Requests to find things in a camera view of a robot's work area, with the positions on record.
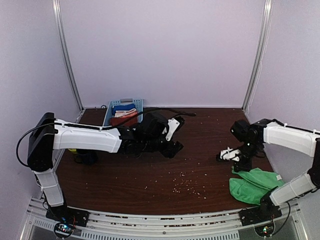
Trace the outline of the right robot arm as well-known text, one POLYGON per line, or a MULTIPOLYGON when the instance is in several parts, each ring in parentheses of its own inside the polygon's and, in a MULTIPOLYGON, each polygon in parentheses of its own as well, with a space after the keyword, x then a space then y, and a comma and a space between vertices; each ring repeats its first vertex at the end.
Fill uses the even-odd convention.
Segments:
POLYGON ((242 143, 237 148, 222 150, 217 156, 224 161, 233 161, 232 170, 238 175, 248 174, 247 180, 253 186, 261 186, 265 193, 256 196, 252 210, 241 210, 240 216, 248 221, 254 218, 269 220, 280 216, 279 206, 290 200, 314 193, 320 188, 320 133, 317 130, 307 130, 288 126, 277 119, 261 119, 253 124, 245 120, 237 120, 230 128, 231 133, 242 143), (262 171, 257 172, 252 167, 252 159, 264 153, 265 145, 277 145, 300 152, 312 159, 312 165, 298 176, 284 184, 277 181, 268 183, 263 178, 262 171))

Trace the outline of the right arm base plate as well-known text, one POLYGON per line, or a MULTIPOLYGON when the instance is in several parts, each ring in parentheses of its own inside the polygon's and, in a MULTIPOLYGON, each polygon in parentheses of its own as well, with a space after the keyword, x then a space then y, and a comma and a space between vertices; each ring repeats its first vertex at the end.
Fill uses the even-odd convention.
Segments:
POLYGON ((281 210, 263 213, 260 207, 246 208, 238 212, 242 226, 255 225, 263 222, 270 222, 282 216, 281 210))

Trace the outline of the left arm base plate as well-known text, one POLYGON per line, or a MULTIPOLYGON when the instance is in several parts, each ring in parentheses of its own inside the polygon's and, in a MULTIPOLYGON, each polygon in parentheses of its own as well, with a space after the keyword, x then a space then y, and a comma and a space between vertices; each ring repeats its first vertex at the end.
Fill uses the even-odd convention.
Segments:
POLYGON ((47 210, 45 217, 57 222, 68 223, 77 227, 86 227, 90 213, 86 210, 69 208, 63 210, 47 210))

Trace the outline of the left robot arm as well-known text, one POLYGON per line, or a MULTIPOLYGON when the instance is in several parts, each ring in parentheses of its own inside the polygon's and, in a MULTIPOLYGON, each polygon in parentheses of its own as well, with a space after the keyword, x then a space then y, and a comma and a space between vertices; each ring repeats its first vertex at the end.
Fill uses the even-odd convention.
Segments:
POLYGON ((114 126, 94 126, 67 122, 55 118, 54 113, 45 113, 38 124, 24 133, 18 140, 29 136, 27 160, 17 160, 29 168, 46 197, 48 211, 61 222, 67 222, 76 215, 67 206, 63 190, 60 187, 54 170, 53 151, 63 149, 83 150, 86 154, 92 151, 103 151, 111 154, 140 155, 159 152, 172 159, 183 145, 173 141, 174 134, 184 125, 184 116, 193 117, 194 113, 166 108, 175 115, 166 118, 155 107, 136 113, 143 116, 141 122, 126 126, 123 120, 114 126))

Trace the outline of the green microfiber towel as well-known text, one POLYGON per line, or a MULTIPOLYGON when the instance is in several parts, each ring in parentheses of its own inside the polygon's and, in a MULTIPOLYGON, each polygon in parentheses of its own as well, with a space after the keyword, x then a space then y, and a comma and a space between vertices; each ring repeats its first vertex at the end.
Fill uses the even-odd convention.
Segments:
POLYGON ((264 195, 285 184, 282 177, 276 172, 264 171, 260 168, 236 172, 232 167, 231 172, 238 178, 229 179, 230 195, 237 201, 250 205, 260 205, 260 200, 264 195))

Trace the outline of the dark red towel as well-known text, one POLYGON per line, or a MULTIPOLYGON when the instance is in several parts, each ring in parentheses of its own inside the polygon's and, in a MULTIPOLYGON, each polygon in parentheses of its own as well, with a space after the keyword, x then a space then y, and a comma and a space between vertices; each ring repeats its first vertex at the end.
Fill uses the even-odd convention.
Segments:
POLYGON ((110 126, 116 126, 116 125, 122 124, 123 126, 130 127, 137 123, 138 123, 138 117, 137 116, 133 117, 129 115, 122 116, 122 117, 112 117, 109 120, 110 126))

